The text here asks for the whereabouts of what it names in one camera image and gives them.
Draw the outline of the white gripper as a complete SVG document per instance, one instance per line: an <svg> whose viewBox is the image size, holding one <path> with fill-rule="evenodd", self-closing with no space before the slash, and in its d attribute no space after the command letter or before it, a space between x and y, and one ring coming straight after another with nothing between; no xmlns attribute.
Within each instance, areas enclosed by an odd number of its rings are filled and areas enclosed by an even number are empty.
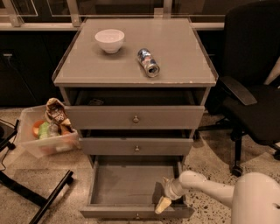
<svg viewBox="0 0 280 224"><path fill-rule="evenodd" d="M187 189L183 188L177 178L168 179L163 177L164 196L162 196L156 206L155 213L161 214L171 203L187 194Z"/></svg>

